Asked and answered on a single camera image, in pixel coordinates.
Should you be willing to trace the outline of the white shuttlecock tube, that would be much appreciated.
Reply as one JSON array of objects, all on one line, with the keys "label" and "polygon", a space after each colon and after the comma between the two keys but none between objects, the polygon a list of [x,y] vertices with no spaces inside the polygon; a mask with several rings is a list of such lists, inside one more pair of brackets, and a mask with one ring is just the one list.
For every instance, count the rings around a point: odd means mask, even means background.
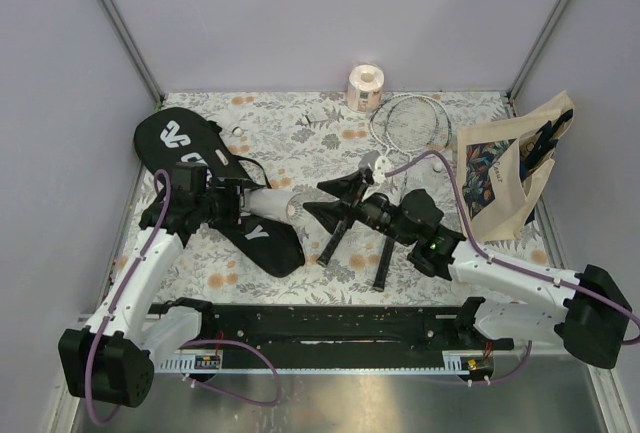
[{"label": "white shuttlecock tube", "polygon": [[306,198],[287,190],[257,189],[244,192],[243,214],[253,214],[291,226],[302,226],[309,220],[303,207]]}]

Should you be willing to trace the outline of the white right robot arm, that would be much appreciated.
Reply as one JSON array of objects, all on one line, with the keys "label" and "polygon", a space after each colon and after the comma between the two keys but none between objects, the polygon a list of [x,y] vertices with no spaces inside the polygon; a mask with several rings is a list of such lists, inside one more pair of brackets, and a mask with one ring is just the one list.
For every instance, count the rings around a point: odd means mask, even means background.
[{"label": "white right robot arm", "polygon": [[455,336],[475,349],[488,339],[559,344],[578,360],[603,369],[618,360],[632,308],[605,269],[549,268],[506,257],[443,225],[443,213],[423,189],[399,204],[369,193],[354,173],[319,183],[332,202],[306,202],[304,209],[331,235],[319,258],[326,263],[345,232],[360,222],[410,247],[408,261],[422,274],[500,292],[510,302],[469,299],[461,307]]}]

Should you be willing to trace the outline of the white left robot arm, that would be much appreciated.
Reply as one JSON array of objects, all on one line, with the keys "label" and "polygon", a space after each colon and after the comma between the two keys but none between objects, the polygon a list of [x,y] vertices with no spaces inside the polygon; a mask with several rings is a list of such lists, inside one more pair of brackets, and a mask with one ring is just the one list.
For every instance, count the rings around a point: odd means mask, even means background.
[{"label": "white left robot arm", "polygon": [[68,328],[58,352],[69,393],[86,401],[137,407],[157,366],[184,343],[205,348],[215,321],[190,306],[146,318],[169,268],[201,225],[236,226],[245,203],[241,180],[210,180],[200,163],[177,163],[154,175],[156,197],[143,211],[131,257],[86,323]]}]

